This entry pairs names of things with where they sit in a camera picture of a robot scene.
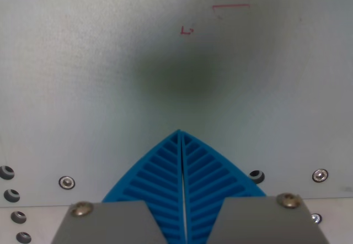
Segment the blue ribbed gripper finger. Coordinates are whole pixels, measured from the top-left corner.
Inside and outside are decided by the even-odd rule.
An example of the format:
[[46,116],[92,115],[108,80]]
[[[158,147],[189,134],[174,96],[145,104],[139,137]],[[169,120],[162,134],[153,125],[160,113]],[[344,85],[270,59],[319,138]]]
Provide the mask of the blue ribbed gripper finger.
[[328,243],[302,198],[267,196],[248,176],[194,136],[181,133],[188,243]]
[[101,203],[71,205],[53,243],[185,243],[179,130],[148,151]]

